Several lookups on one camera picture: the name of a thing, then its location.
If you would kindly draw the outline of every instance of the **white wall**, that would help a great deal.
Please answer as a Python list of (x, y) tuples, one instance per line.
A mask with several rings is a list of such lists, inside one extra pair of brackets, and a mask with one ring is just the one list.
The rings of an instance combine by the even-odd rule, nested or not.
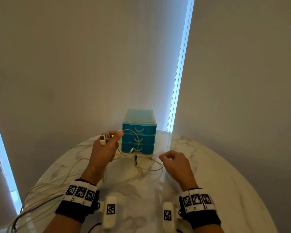
[(69, 148), (121, 129), (127, 108), (166, 129), (187, 0), (0, 0), (0, 130), (20, 195)]
[(195, 0), (173, 132), (233, 164), (291, 232), (291, 0)]

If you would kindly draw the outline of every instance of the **drawer organizer lid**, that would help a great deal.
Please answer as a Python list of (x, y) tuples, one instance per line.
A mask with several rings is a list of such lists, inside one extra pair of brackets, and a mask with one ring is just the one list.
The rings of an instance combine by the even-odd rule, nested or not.
[(153, 110), (128, 109), (123, 124), (156, 126)]

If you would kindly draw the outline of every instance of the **white marble tabletop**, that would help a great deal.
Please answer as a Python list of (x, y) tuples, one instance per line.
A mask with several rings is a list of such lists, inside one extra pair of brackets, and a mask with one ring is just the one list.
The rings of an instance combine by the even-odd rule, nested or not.
[[(93, 137), (62, 155), (45, 172), (38, 184), (66, 175), (77, 160), (89, 158), (93, 141), (97, 138), (98, 136)], [(259, 195), (248, 181), (221, 156), (190, 139), (157, 131), (153, 158), (159, 161), (158, 155), (171, 149), (184, 153), (189, 159), (198, 185), (209, 191), (216, 204), (225, 233), (277, 232)], [(154, 170), (160, 167), (159, 164), (148, 159), (138, 158), (138, 160), (139, 165), (144, 168)], [(87, 162), (87, 160), (79, 161), (66, 183), (78, 178), (82, 173), (80, 169), (84, 169)], [(60, 184), (64, 180), (65, 176), (54, 183)], [(132, 155), (112, 161), (107, 167), (105, 181), (100, 182), (97, 187), (100, 190), (100, 200), (104, 200), (108, 195), (118, 197), (116, 226), (108, 232), (162, 232), (163, 203), (172, 202), (179, 207), (178, 197), (181, 189), (166, 170), (163, 168), (156, 172), (144, 171), (141, 174), (134, 166)], [(55, 192), (62, 193), (65, 188), (67, 185), (60, 188), (54, 186), (53, 189), (42, 194), (33, 193), (28, 203), (36, 202)], [(53, 200), (32, 214), (21, 218), (18, 226), (29, 220), (33, 219), (33, 221), (24, 224), (18, 232), (42, 232), (54, 217), (58, 204), (58, 199)], [(81, 232), (88, 232), (94, 224), (101, 222), (101, 219), (100, 212), (89, 215), (82, 225)], [(193, 232), (189, 223), (184, 220), (178, 220), (176, 227), (184, 233)], [(103, 232), (103, 230), (98, 226), (91, 233), (95, 232)]]

